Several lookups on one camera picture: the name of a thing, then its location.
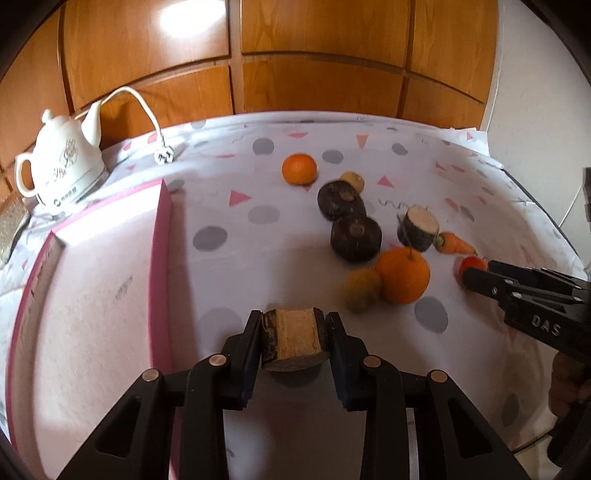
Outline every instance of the power plug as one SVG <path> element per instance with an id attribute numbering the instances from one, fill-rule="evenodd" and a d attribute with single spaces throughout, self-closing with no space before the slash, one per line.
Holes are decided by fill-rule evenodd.
<path id="1" fill-rule="evenodd" d="M 158 147 L 154 152 L 154 160 L 158 165 L 166 165 L 167 163 L 172 163 L 172 161 L 174 160 L 173 148 L 167 145 Z"/>

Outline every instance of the white power cord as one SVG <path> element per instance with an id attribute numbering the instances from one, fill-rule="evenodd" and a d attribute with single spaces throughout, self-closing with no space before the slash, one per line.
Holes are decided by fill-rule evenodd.
<path id="1" fill-rule="evenodd" d="M 119 87 L 119 88 L 113 90 L 105 98 L 100 100 L 100 105 L 104 105 L 106 102 L 111 100 L 115 95 L 117 95 L 121 92 L 130 93 L 131 95 L 133 95 L 136 98 L 136 100 L 142 106 L 142 108 L 144 109 L 144 112 L 146 112 L 146 115 L 148 115 L 148 117 L 150 118 L 150 120 L 154 126 L 154 129 L 156 131 L 156 136 L 158 139 L 158 143 L 160 144 L 160 146 L 156 148 L 156 152 L 154 152 L 154 160 L 156 161 L 156 163 L 158 165 L 171 163 L 174 160 L 174 150 L 171 147 L 169 147 L 166 144 L 166 142 L 164 141 L 164 137 L 162 135 L 162 130 L 160 128 L 160 124 L 158 123 L 158 119 L 156 118 L 153 111 L 150 109 L 150 107 L 148 106 L 148 104 L 144 100 L 144 97 L 142 97 L 137 90 L 133 89 L 132 87 L 128 87 L 128 86 Z M 75 118 L 79 119 L 85 115 L 86 115 L 86 112 L 80 113 L 80 114 L 76 115 Z"/>

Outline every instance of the small potato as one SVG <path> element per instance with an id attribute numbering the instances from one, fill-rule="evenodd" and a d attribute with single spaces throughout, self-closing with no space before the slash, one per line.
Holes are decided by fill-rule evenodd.
<path id="1" fill-rule="evenodd" d="M 342 288 L 345 306 L 354 313 L 365 312 L 378 301 L 381 288 L 382 279 L 375 270 L 356 270 Z"/>
<path id="2" fill-rule="evenodd" d="M 365 188 L 365 180 L 361 175 L 354 171 L 346 171 L 340 176 L 340 180 L 349 183 L 355 190 L 357 190 L 357 193 L 361 193 Z"/>

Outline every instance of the white ceramic kettle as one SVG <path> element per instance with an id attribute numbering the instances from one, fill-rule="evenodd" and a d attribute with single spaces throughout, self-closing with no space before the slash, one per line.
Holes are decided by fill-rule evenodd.
<path id="1" fill-rule="evenodd" d="M 37 196 L 47 210 L 56 215 L 85 195 L 100 179 L 105 164 L 99 149 L 101 102 L 94 103 L 82 123 L 67 116 L 54 117 L 45 110 L 45 124 L 33 153 L 17 156 L 15 176 L 18 190 L 25 197 Z M 35 188 L 22 181 L 22 164 L 31 162 Z"/>

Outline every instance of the glitter object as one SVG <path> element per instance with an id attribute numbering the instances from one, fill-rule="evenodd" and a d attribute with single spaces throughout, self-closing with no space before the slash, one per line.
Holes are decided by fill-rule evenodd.
<path id="1" fill-rule="evenodd" d="M 12 247 L 27 225 L 31 215 L 17 192 L 11 193 L 0 205 L 0 265 L 10 259 Z"/>

